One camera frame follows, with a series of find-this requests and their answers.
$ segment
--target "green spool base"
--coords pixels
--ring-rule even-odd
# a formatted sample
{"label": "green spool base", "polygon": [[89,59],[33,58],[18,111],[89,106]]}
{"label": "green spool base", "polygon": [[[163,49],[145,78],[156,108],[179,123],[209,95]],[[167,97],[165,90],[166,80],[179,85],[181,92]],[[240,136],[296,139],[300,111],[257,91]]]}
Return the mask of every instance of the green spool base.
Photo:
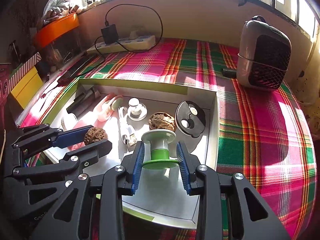
{"label": "green spool base", "polygon": [[163,170],[173,168],[179,165],[178,160],[151,160],[144,162],[142,167],[148,170]]}

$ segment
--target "white power strip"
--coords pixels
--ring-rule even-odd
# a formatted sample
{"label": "white power strip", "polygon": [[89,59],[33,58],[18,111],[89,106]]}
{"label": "white power strip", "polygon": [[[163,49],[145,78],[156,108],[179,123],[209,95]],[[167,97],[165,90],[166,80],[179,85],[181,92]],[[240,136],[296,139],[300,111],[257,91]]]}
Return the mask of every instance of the white power strip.
{"label": "white power strip", "polygon": [[[123,38],[118,40],[124,47],[128,50],[147,50],[150,49],[154,44],[156,44],[156,38],[152,36],[140,36],[134,40],[129,40],[129,38]],[[126,51],[118,43],[113,43],[106,45],[104,42],[97,43],[97,49],[102,54]],[[87,50],[88,54],[97,54],[94,46]]]}

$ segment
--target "plaid tablecloth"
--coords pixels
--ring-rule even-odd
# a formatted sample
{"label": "plaid tablecloth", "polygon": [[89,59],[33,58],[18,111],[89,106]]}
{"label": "plaid tablecloth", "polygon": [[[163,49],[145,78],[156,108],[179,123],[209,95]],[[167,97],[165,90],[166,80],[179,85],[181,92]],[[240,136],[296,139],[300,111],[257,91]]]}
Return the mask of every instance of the plaid tablecloth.
{"label": "plaid tablecloth", "polygon": [[[221,68],[236,68],[237,54],[238,49],[215,43],[163,39],[149,52],[109,54],[98,70],[81,78],[167,82],[217,91],[217,172],[243,173],[296,239],[309,223],[315,200],[316,159],[310,132],[287,85],[268,93],[221,76]],[[97,57],[84,71],[100,60]],[[22,126],[41,123],[70,87],[54,89],[45,104],[39,99]],[[226,212],[224,200],[222,205]],[[226,219],[223,227],[224,237],[228,238]],[[160,238],[194,239],[195,232],[164,227]]]}

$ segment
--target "orange tray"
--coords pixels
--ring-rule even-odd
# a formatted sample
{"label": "orange tray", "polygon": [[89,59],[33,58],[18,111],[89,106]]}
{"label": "orange tray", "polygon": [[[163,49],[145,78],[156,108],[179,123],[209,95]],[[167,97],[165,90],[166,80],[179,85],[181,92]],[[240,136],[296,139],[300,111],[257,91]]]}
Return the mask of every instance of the orange tray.
{"label": "orange tray", "polygon": [[76,13],[66,15],[59,20],[43,27],[33,38],[33,44],[37,49],[42,49],[56,38],[79,26]]}

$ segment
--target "black charger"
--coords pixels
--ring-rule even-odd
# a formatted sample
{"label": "black charger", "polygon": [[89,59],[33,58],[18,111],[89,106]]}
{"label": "black charger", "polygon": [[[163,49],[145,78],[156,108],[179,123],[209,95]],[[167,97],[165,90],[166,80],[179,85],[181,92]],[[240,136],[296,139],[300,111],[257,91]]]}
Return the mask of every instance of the black charger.
{"label": "black charger", "polygon": [[111,25],[108,24],[107,27],[102,28],[101,34],[103,36],[103,40],[106,45],[115,43],[119,39],[115,24],[111,24]]}

